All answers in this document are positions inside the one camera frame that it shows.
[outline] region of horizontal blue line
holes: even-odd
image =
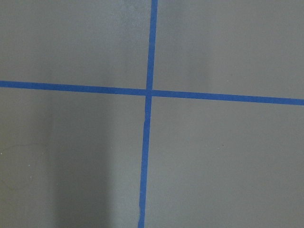
[[[0,81],[0,87],[6,88],[22,88],[22,89],[42,89],[42,90],[57,90],[69,92],[83,93],[100,93],[100,94],[123,94],[123,95],[146,95],[145,89],[129,89],[129,88],[114,88],[86,85],[63,85],[35,82],[13,82]]]
[[[227,94],[206,94],[206,93],[177,92],[177,91],[164,91],[164,90],[153,90],[152,96],[192,98],[192,99],[218,100],[218,101],[271,103],[271,104],[282,104],[282,105],[288,105],[288,104],[304,105],[304,99],[265,97],[265,96],[246,96],[246,95],[227,95]]]
[[[145,89],[100,87],[100,86],[88,86],[88,85],[79,86],[79,85],[49,84],[49,83],[35,83],[35,82],[0,81],[0,87],[57,90],[57,91],[69,91],[69,92],[83,92],[83,93],[100,93],[100,94],[122,94],[122,95],[138,95],[138,96],[146,95]],[[254,103],[268,103],[268,104],[282,104],[282,105],[288,105],[288,104],[304,105],[304,99],[295,99],[295,98],[207,94],[207,93],[178,92],[178,91],[165,91],[165,90],[152,90],[152,96],[192,98],[192,99],[218,100],[218,101],[254,102]]]

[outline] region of floor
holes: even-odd
[[[0,227],[301,228],[303,11],[2,1]]]

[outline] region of gray tile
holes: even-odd
[[[144,97],[0,97],[0,227],[137,226]]]
[[[304,98],[304,2],[159,1],[154,89]]]
[[[303,107],[154,98],[146,227],[301,228]]]
[[[0,79],[145,88],[150,1],[1,1]]]

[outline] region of blue grid line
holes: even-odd
[[[121,95],[138,95],[138,96],[156,96],[156,97],[173,97],[173,98],[190,98],[201,100],[218,100],[218,101],[236,101],[236,102],[253,102],[266,104],[282,105],[304,105],[304,99],[268,97],[268,96],[247,96],[247,95],[230,95],[230,94],[210,94],[194,93],[166,90],[146,90],[116,87],[100,87],[89,85],[65,85],[65,84],[48,84],[36,82],[14,82],[0,81],[0,87],[19,88],[19,89],[39,89],[39,90],[56,90],[81,93],[100,93],[100,94],[121,94]]]
[[[145,120],[143,124],[142,137],[142,167],[141,182],[139,194],[139,220],[138,228],[144,228],[145,210],[146,210],[146,192],[147,192],[147,175],[148,175],[148,157],[150,142],[150,123],[151,123],[151,106],[152,106],[152,89],[153,89],[153,73],[154,73],[154,55],[155,55],[155,39],[157,24],[157,0],[151,1],[150,16],[150,34],[149,34],[149,52],[147,66],[147,83],[146,83],[146,99],[145,99]]]

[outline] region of concrete floor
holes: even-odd
[[[0,80],[145,89],[150,1],[3,0]],[[160,0],[158,90],[304,99],[304,2]],[[0,227],[137,227],[145,97],[0,88]],[[301,228],[303,106],[152,98],[146,228]]]

